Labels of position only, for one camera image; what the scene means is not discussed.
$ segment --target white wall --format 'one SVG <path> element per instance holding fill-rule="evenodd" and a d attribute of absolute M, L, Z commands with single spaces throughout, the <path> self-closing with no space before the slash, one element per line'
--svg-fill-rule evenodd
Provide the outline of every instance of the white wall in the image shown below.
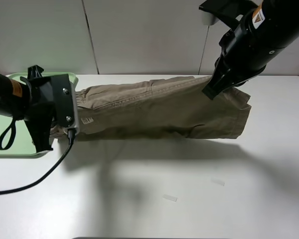
<path fill-rule="evenodd" d="M 88 27 L 81 0 L 0 0 L 0 72 L 38 64 L 76 74 L 97 74 L 97 65 L 100 74 L 211 74 L 228 28 L 218 22 L 207 32 L 203 2 L 84 0 Z M 299 75 L 299 39 L 263 74 Z"/>
<path fill-rule="evenodd" d="M 80 0 L 0 0 L 0 72 L 97 74 Z"/>
<path fill-rule="evenodd" d="M 194 74 L 202 0 L 84 0 L 100 74 Z"/>

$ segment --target black cable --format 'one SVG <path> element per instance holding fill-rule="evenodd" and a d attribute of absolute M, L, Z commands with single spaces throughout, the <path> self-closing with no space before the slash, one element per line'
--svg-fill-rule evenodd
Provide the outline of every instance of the black cable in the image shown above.
<path fill-rule="evenodd" d="M 33 183 L 29 184 L 29 185 L 26 185 L 26 186 L 23 186 L 23 187 L 20 187 L 20 188 L 15 188 L 15 189 L 10 189 L 10 190 L 0 191 L 0 195 L 10 194 L 10 193 L 17 193 L 17 192 L 20 192 L 20 191 L 32 188 L 32 187 L 38 185 L 44 179 L 46 179 L 57 168 L 57 166 L 60 165 L 60 163 L 64 160 L 64 158 L 66 157 L 66 155 L 70 152 L 70 150 L 72 148 L 72 145 L 74 143 L 75 133 L 76 133 L 75 129 L 69 129 L 68 130 L 68 138 L 69 138 L 69 146 L 68 146 L 68 148 L 62 154 L 62 156 L 60 157 L 60 159 L 53 165 L 53 167 L 50 168 L 50 170 L 47 171 L 41 178 L 39 178 L 38 180 L 36 180 L 35 182 L 33 182 Z"/>
<path fill-rule="evenodd" d="M 16 122 L 16 118 L 13 117 L 12 121 L 11 121 L 11 124 L 0 135 L 0 150 L 7 150 L 7 149 L 11 148 L 11 146 L 13 145 L 15 135 L 16 135 L 15 122 Z M 7 145 L 5 147 L 2 147 L 2 142 L 4 140 L 4 137 L 9 132 L 10 129 L 11 129 L 10 139 L 9 139 Z"/>

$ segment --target warning label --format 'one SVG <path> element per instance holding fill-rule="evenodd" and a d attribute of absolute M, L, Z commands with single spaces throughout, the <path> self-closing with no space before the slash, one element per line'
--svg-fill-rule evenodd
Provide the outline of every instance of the warning label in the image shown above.
<path fill-rule="evenodd" d="M 22 97 L 22 87 L 18 81 L 12 80 L 12 94 L 18 97 Z"/>
<path fill-rule="evenodd" d="M 265 20 L 265 16 L 262 10 L 262 4 L 253 13 L 253 25 L 257 29 Z"/>

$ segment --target tape piece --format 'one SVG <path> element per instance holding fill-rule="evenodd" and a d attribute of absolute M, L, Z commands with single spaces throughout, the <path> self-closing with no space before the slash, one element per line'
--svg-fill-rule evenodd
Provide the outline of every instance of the tape piece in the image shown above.
<path fill-rule="evenodd" d="M 220 186 L 225 186 L 225 182 L 223 180 L 217 179 L 217 178 L 211 178 L 210 181 L 212 181 L 213 183 L 216 183 Z"/>
<path fill-rule="evenodd" d="M 173 197 L 171 195 L 167 195 L 167 194 L 164 194 L 163 195 L 163 198 L 167 199 L 167 200 L 170 200 L 170 201 L 173 201 L 173 202 L 176 202 L 177 201 L 177 197 Z"/>

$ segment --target green tray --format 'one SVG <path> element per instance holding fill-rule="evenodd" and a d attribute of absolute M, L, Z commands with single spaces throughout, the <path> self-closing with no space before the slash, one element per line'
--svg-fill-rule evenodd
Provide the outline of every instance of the green tray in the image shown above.
<path fill-rule="evenodd" d="M 70 81 L 76 86 L 78 78 L 73 73 L 42 73 L 43 76 L 68 74 Z M 20 81 L 20 76 L 27 77 L 27 73 L 15 73 L 8 76 L 10 79 Z M 0 116 L 0 135 L 11 123 L 10 117 Z M 16 136 L 12 147 L 8 150 L 0 150 L 0 158 L 39 158 L 46 154 L 46 152 L 36 153 L 35 147 L 32 144 L 31 136 L 25 126 L 24 121 L 19 120 L 15 124 Z M 8 133 L 4 138 L 3 145 L 6 145 L 10 134 Z"/>

